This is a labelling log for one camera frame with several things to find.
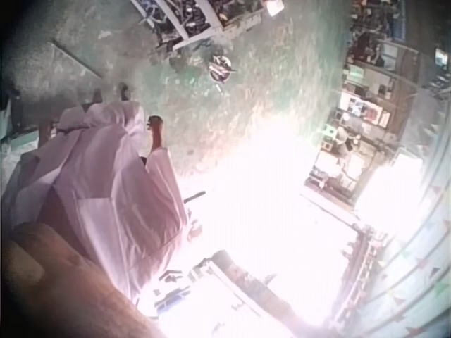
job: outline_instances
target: metal rack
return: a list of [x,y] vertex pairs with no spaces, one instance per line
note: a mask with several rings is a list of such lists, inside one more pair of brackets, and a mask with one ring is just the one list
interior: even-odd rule
[[[215,35],[223,35],[228,39],[232,39],[233,37],[238,36],[241,32],[244,32],[245,30],[258,25],[261,22],[261,13],[262,11],[264,11],[263,3],[261,2],[261,0],[259,0],[260,7],[257,11],[239,15],[238,17],[229,20],[230,24],[226,23],[225,25],[223,25],[208,0],[195,0],[210,27],[200,32],[199,34],[190,36],[184,25],[179,21],[177,15],[173,12],[166,0],[153,1],[158,4],[161,11],[164,13],[164,15],[166,15],[167,19],[170,20],[178,35],[180,35],[180,38],[182,39],[181,42],[178,42],[173,46],[173,50],[182,48],[193,42],[208,39]],[[148,17],[146,10],[141,6],[140,2],[138,0],[131,0],[131,2],[141,13],[144,18],[143,20],[145,20],[150,25],[150,27],[154,28],[155,22],[150,17]]]

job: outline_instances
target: green floor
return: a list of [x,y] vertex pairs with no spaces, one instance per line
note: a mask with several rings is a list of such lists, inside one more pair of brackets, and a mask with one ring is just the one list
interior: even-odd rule
[[[222,93],[206,73],[211,50],[182,55],[171,66],[126,0],[42,1],[7,48],[3,76],[22,91],[27,123],[57,117],[63,107],[88,100],[95,88],[110,101],[116,85],[127,82],[148,114],[166,121],[177,174],[194,182],[273,116],[290,116],[303,144],[319,145],[316,131],[338,101],[350,1],[284,2],[281,14],[223,47],[237,72]],[[55,52],[51,39],[103,80]],[[295,152],[302,156],[302,147]],[[312,161],[309,152],[305,166]]]

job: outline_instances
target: white lab coat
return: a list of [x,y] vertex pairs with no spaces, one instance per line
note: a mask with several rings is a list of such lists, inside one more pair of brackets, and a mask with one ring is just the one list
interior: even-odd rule
[[21,158],[9,187],[15,194],[8,222],[41,221],[69,242],[76,236],[114,286],[136,301],[187,238],[168,149],[155,150],[143,165],[138,149],[148,136],[135,102],[95,104],[86,114],[70,109],[58,129],[65,132]]

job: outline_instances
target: person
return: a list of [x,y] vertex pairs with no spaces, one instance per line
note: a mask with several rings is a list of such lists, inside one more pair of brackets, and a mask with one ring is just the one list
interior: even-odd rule
[[2,197],[2,239],[21,223],[44,223],[136,303],[186,245],[187,213],[163,120],[153,117],[143,161],[144,110],[135,101],[63,112],[57,133],[22,155]]

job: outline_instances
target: shoe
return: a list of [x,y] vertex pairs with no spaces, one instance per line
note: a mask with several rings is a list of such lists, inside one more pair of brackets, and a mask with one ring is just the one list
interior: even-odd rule
[[121,101],[131,101],[132,93],[128,89],[128,86],[125,84],[121,88]]

